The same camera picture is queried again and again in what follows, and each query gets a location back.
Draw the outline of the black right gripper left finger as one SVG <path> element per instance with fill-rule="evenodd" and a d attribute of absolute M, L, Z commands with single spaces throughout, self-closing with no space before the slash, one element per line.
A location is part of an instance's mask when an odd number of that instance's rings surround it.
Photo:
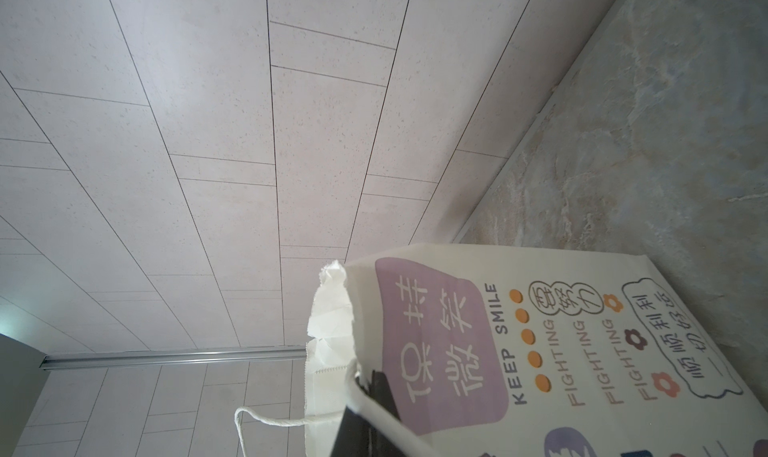
<path fill-rule="evenodd" d="M 331 457 L 370 457 L 370 425 L 349 408 L 343 412 Z"/>

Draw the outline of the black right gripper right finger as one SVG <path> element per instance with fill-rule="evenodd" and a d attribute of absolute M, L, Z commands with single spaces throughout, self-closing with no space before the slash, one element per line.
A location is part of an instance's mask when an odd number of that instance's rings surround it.
<path fill-rule="evenodd" d="M 355 377 L 355 455 L 413 456 L 414 435 L 402 423 L 383 372 Z"/>

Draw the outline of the white printed paper bag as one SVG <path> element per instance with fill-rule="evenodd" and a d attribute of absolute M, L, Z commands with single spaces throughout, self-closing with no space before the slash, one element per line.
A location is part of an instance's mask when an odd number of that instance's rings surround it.
<path fill-rule="evenodd" d="M 304 433 L 383 372 L 413 456 L 763 456 L 767 413 L 644 256 L 417 244 L 320 273 Z"/>

